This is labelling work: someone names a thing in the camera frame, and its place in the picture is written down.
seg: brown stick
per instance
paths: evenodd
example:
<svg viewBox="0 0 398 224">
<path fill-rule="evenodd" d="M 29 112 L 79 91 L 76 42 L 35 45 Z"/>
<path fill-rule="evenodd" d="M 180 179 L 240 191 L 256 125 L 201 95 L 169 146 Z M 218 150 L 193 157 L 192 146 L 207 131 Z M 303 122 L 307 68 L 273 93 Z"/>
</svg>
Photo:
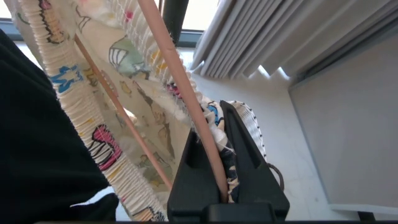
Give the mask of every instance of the brown stick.
<svg viewBox="0 0 398 224">
<path fill-rule="evenodd" d="M 181 64 L 180 57 L 178 56 L 169 32 L 167 31 L 166 25 L 164 24 L 153 0 L 138 0 L 138 3 L 149 28 L 154 35 L 156 43 L 159 46 L 160 52 L 166 61 L 170 73 L 173 76 L 174 82 L 177 84 L 182 99 L 187 106 L 187 110 L 198 130 L 199 137 L 203 143 L 207 157 L 209 158 L 217 186 L 220 189 L 221 201 L 226 202 L 228 185 L 220 155 L 205 116 L 203 115 L 196 95 L 193 92 L 191 83 L 189 82 L 185 69 Z"/>
<path fill-rule="evenodd" d="M 86 58 L 88 64 L 91 67 L 91 69 L 93 69 L 93 72 L 96 75 L 98 81 L 101 83 L 102 87 L 105 89 L 106 93 L 111 98 L 113 104 L 115 105 L 115 107 L 116 107 L 117 111 L 119 112 L 119 114 L 122 116 L 124 122 L 126 122 L 126 124 L 129 127 L 130 131 L 134 135 L 135 139 L 138 141 L 138 143 L 140 144 L 140 146 L 144 150 L 145 154 L 148 156 L 148 159 L 150 160 L 152 165 L 155 167 L 156 171 L 159 173 L 160 178 L 162 178 L 162 180 L 164 181 L 164 183 L 167 186 L 167 188 L 169 188 L 169 190 L 171 190 L 172 189 L 171 181 L 169 181 L 169 179 L 167 178 L 166 174 L 164 173 L 164 171 L 160 167 L 159 163 L 156 161 L 156 158 L 153 155 L 153 153 L 151 153 L 151 151 L 148 149 L 145 141 L 143 140 L 141 135 L 138 133 L 138 131 L 134 127 L 132 121 L 130 120 L 130 117 L 125 112 L 122 104 L 120 104 L 118 98 L 113 93 L 113 91 L 109 87 L 109 85 L 106 83 L 106 80 L 102 77 L 100 70 L 95 65 L 93 59 L 90 57 L 90 55 L 88 54 L 87 50 L 85 49 L 84 45 L 82 44 L 82 42 L 80 41 L 80 39 L 79 39 L 79 37 L 77 35 L 75 35 L 75 42 L 76 42 L 77 46 L 79 47 L 80 51 L 82 52 L 83 56 Z"/>
</svg>

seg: curtain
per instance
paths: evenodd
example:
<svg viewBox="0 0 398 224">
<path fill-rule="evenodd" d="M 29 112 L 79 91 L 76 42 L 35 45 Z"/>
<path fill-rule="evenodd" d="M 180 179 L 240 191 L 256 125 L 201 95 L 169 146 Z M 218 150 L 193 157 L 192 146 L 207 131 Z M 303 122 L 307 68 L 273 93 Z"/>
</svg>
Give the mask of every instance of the curtain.
<svg viewBox="0 0 398 224">
<path fill-rule="evenodd" d="M 398 18 L 398 1 L 220 2 L 191 69 L 213 78 L 250 76 L 258 66 L 297 76 L 336 59 Z"/>
</svg>

